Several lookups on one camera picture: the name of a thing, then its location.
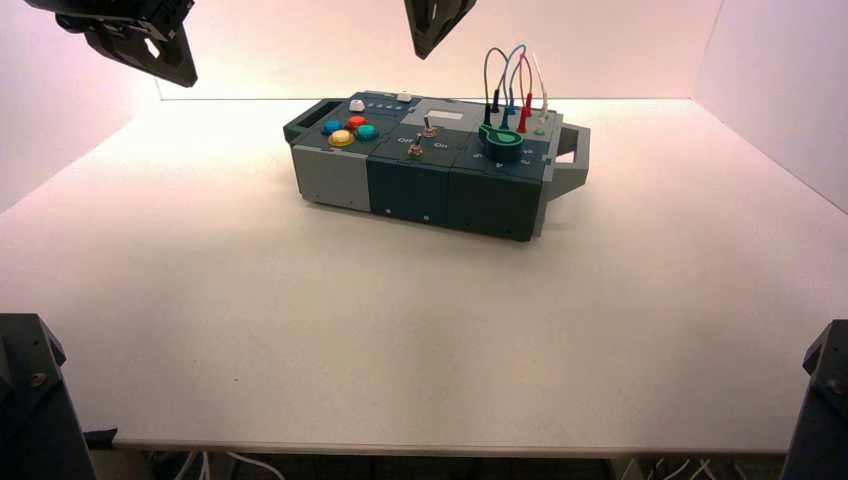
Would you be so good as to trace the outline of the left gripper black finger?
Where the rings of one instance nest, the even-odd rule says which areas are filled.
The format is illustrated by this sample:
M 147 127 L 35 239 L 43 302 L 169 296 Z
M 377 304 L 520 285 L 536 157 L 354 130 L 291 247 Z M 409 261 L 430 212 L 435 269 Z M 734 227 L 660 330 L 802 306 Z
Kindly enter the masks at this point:
M 192 87 L 197 81 L 184 27 L 179 27 L 172 38 L 160 40 L 129 26 L 114 30 L 108 24 L 99 24 L 84 37 L 96 52 L 125 66 L 182 87 Z

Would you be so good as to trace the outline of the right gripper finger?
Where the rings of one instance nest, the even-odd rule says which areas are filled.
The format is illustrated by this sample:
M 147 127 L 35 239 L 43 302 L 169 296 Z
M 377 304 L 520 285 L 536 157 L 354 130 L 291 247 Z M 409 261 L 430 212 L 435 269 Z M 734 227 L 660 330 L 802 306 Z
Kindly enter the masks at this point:
M 475 0 L 434 0 L 427 3 L 427 54 L 473 9 Z
M 426 59 L 434 49 L 436 2 L 406 0 L 404 5 L 414 53 L 419 59 Z

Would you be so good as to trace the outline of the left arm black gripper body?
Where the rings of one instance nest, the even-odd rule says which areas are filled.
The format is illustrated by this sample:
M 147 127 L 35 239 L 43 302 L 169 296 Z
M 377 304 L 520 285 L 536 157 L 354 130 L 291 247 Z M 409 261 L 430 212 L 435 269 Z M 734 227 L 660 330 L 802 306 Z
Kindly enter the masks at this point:
M 149 34 L 172 34 L 194 6 L 187 0 L 25 0 L 35 9 L 52 12 L 57 24 L 70 33 L 83 33 L 99 25 L 118 30 L 128 27 Z

